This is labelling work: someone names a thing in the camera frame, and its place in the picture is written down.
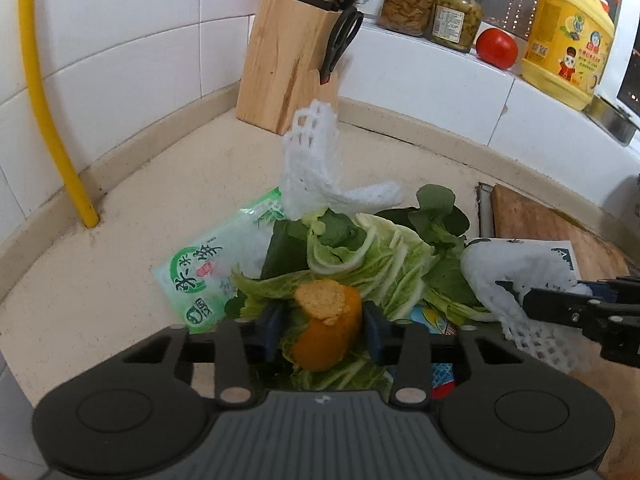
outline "stainless steel container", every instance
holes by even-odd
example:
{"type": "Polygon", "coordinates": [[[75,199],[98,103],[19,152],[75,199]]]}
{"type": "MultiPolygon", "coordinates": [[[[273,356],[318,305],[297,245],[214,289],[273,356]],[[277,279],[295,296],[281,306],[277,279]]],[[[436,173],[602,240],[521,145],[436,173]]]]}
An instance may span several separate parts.
{"type": "Polygon", "coordinates": [[[601,97],[594,96],[584,113],[623,146],[628,146],[636,133],[631,116],[601,97]]]}

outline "screw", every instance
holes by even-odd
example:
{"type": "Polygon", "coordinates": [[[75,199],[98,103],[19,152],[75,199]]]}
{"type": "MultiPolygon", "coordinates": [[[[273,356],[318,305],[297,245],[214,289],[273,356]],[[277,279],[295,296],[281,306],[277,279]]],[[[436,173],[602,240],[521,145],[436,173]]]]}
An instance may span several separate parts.
{"type": "Polygon", "coordinates": [[[232,386],[225,388],[220,394],[220,399],[228,402],[229,404],[240,404],[241,402],[247,402],[251,399],[251,390],[242,388],[241,386],[232,386]]]}
{"type": "Polygon", "coordinates": [[[427,393],[420,388],[400,388],[396,391],[396,399],[403,404],[420,404],[427,398],[427,393]]]}

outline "white paper label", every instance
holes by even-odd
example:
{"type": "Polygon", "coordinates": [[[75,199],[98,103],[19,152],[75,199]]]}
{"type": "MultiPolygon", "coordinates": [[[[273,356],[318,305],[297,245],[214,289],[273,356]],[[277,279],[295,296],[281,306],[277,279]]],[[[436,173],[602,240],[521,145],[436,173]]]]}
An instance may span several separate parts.
{"type": "Polygon", "coordinates": [[[448,7],[436,6],[436,16],[433,20],[433,35],[443,40],[457,43],[462,33],[462,23],[465,13],[448,7]]]}

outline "red tomato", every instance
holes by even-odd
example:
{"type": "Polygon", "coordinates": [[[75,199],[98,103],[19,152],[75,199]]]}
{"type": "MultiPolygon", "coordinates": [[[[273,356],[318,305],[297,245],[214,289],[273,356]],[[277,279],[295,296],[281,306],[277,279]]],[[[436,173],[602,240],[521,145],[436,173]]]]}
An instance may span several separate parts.
{"type": "Polygon", "coordinates": [[[478,36],[476,52],[482,61],[507,70],[518,59],[518,44],[503,30],[492,27],[478,36]]]}

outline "scissors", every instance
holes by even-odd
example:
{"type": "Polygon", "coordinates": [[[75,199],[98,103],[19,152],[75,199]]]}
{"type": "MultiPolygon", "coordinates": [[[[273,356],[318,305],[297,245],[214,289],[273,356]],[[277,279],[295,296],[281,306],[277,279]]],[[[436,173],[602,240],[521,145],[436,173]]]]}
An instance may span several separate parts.
{"type": "Polygon", "coordinates": [[[335,64],[338,63],[342,53],[347,49],[351,41],[353,41],[353,38],[356,37],[363,19],[364,14],[356,10],[354,6],[347,7],[343,10],[342,14],[338,16],[338,20],[335,22],[334,28],[331,29],[331,33],[329,34],[329,41],[326,44],[326,54],[320,67],[321,85],[329,82],[335,64]]]}

